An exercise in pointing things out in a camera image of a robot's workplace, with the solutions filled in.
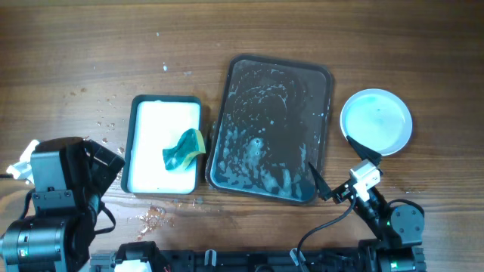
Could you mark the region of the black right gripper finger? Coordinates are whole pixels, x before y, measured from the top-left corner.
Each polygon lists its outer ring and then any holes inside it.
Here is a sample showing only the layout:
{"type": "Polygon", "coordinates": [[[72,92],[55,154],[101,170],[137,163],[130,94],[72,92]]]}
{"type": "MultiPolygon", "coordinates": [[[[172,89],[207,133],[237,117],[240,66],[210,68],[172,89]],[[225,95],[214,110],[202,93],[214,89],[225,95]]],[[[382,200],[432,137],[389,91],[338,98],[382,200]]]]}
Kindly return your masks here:
{"type": "Polygon", "coordinates": [[[318,196],[324,201],[328,201],[332,197],[332,190],[327,182],[323,179],[318,170],[309,162],[309,168],[315,180],[315,187],[318,191],[318,196]]]}
{"type": "Polygon", "coordinates": [[[346,139],[361,160],[367,159],[375,166],[378,166],[381,163],[382,155],[380,153],[364,146],[363,144],[360,144],[357,140],[350,136],[346,136],[346,139]]]}

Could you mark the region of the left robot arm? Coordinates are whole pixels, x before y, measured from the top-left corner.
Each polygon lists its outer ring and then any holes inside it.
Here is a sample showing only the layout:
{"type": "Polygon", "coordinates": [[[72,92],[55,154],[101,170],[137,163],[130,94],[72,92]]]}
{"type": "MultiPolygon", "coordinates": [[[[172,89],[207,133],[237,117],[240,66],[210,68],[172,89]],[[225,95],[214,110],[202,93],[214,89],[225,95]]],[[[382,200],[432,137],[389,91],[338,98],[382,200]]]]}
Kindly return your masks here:
{"type": "Polygon", "coordinates": [[[98,215],[113,215],[101,198],[125,165],[122,157],[80,137],[43,141],[31,154],[35,187],[23,213],[1,237],[7,271],[78,271],[89,260],[98,215]]]}

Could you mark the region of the yellow green scrub sponge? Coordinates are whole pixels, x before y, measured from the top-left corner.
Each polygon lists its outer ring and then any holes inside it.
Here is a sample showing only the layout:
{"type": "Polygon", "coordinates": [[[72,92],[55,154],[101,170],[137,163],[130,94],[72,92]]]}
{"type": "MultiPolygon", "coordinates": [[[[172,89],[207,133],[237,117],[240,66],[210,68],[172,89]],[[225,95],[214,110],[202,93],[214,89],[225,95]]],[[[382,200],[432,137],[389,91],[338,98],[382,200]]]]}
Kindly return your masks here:
{"type": "Polygon", "coordinates": [[[190,128],[171,148],[163,149],[163,161],[167,171],[185,170],[198,155],[206,153],[201,131],[190,128]]]}

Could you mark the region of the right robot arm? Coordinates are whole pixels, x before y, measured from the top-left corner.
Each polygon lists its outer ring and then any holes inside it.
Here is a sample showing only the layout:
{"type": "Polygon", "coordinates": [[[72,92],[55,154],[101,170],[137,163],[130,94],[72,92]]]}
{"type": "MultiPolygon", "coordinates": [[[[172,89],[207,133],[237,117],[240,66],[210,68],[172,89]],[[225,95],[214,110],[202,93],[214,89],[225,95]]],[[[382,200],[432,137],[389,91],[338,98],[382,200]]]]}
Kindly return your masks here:
{"type": "Polygon", "coordinates": [[[361,159],[349,170],[348,181],[332,190],[313,164],[309,164],[309,168],[321,199],[332,199],[336,204],[348,201],[349,207],[339,217],[303,236],[293,253],[295,265],[301,271],[425,272],[427,264],[421,247],[424,209],[407,199],[386,201],[376,188],[383,176],[379,168],[382,155],[350,136],[346,139],[361,159]],[[301,253],[304,241],[317,231],[342,221],[350,212],[366,223],[375,238],[361,240],[355,248],[324,249],[313,263],[304,260],[301,253]]]}

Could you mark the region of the white plate blue streak top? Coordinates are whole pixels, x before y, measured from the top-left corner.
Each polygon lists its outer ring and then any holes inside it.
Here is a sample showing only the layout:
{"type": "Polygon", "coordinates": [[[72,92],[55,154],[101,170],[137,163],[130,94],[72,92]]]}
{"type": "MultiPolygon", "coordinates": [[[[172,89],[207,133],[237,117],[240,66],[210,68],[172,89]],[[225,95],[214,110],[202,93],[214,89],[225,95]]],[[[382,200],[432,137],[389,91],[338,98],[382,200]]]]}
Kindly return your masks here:
{"type": "Polygon", "coordinates": [[[411,139],[413,120],[407,105],[393,93],[368,88],[351,96],[340,113],[343,135],[390,156],[411,139]]]}

